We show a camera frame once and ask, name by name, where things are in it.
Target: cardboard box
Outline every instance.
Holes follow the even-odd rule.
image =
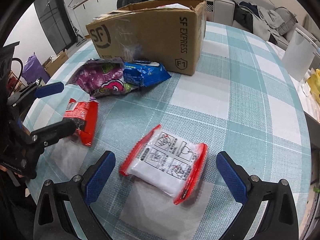
[[[49,61],[47,65],[44,66],[45,71],[50,77],[65,63],[68,59],[67,51],[61,51],[57,54],[57,58],[54,61]]]
[[[156,8],[174,3],[190,9]],[[153,0],[103,14],[86,27],[101,58],[161,62],[169,71],[193,75],[205,33],[205,11],[204,0]]]

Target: checkered tablecloth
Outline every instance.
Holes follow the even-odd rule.
[[[97,57],[88,42],[49,83],[66,82],[87,59]],[[67,85],[58,95],[37,99],[24,125],[35,130],[60,121],[71,97],[89,98],[79,87]],[[248,174],[272,182],[287,179],[301,222],[311,172],[308,128],[291,78],[270,45],[257,36],[207,22],[193,76],[172,73],[172,78],[152,89],[98,101],[93,146],[82,147],[68,157],[67,163],[75,162],[75,168],[66,168],[68,153],[61,153],[59,144],[48,147],[40,157],[38,175],[28,183],[36,201],[46,179],[61,182],[83,174],[105,150],[111,150],[116,167],[91,207],[113,239],[218,239],[241,207],[215,165],[217,153],[225,150]],[[197,194],[177,206],[155,187],[118,174],[134,144],[159,123],[209,147]],[[264,208],[260,207],[247,238],[254,235]],[[69,205],[68,210],[76,231],[84,238]]]

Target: black and white patterned object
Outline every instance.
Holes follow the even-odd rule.
[[[213,12],[213,2],[207,1],[207,11]]]

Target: screw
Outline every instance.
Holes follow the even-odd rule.
[[[21,167],[24,168],[27,165],[27,161],[25,159],[21,160]]]
[[[250,178],[252,179],[252,181],[259,181],[259,177],[257,175],[252,175]]]
[[[45,186],[49,186],[51,184],[51,179],[47,179],[45,182],[44,182],[44,185]]]
[[[282,185],[285,185],[285,186],[287,186],[289,184],[286,179],[281,179],[281,183],[282,183]]]
[[[80,175],[75,175],[75,176],[72,178],[72,180],[73,180],[74,182],[77,182],[77,181],[81,180],[81,176],[80,176]]]

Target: red snack package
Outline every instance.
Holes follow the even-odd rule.
[[[70,98],[64,118],[72,119],[83,145],[91,146],[98,116],[98,102],[77,102]]]
[[[131,150],[119,173],[135,175],[173,197],[175,205],[196,188],[208,146],[193,144],[161,128],[153,128]]]

